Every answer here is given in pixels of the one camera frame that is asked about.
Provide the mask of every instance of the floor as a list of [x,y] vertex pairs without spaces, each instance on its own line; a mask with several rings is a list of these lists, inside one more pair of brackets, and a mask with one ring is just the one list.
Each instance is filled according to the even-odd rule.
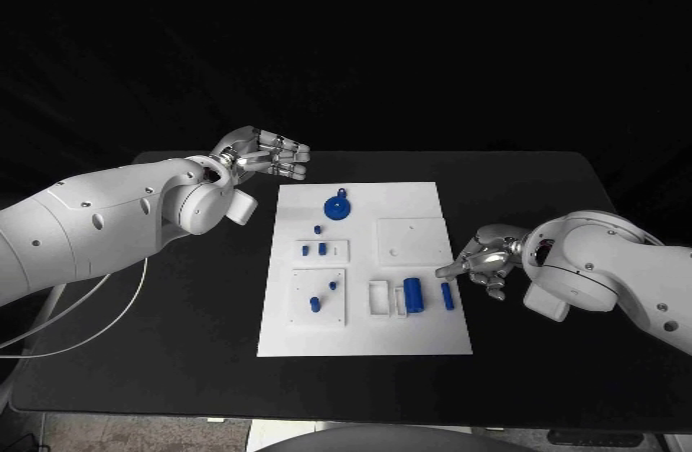
[[[42,420],[43,444],[51,446],[52,452],[245,452],[252,424],[251,420],[237,419],[208,423],[203,418],[28,414],[6,409],[0,415],[0,451],[26,433],[40,436]],[[271,426],[267,422],[271,421],[258,422],[262,422],[262,429],[267,430]],[[656,438],[649,434],[637,448],[611,449],[552,445],[545,438],[547,432],[545,429],[495,431],[473,428],[474,434],[513,442],[541,452],[663,452]],[[257,450],[252,444],[248,450]]]

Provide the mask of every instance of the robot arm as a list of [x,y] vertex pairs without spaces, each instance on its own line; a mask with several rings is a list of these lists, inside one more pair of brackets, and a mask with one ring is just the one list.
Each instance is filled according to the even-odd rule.
[[617,304],[642,330],[692,354],[692,249],[662,246],[606,212],[574,212],[519,232],[482,228],[437,276],[469,272],[502,300],[503,279],[519,266],[532,280],[523,299],[532,310],[561,322],[570,306],[608,312]]
[[310,149],[252,127],[208,156],[79,175],[0,211],[0,306],[113,273],[224,216],[244,225],[257,201],[235,186],[255,172],[304,179]]

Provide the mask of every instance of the black table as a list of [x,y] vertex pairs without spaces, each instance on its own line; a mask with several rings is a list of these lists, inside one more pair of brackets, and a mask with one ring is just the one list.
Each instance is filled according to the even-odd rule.
[[[137,162],[196,152],[151,152]],[[313,183],[435,181],[454,255],[479,226],[535,227],[580,209],[613,211],[572,153],[316,152]],[[570,312],[562,324],[522,304],[509,276],[499,303],[466,277],[473,356],[258,358],[278,184],[242,185],[251,222],[225,220],[150,259],[143,295],[82,348],[30,361],[15,388],[25,411],[323,419],[361,422],[692,431],[692,358],[617,310]],[[38,352],[89,336],[136,289],[141,264],[42,337]],[[68,287],[59,307],[95,281]]]

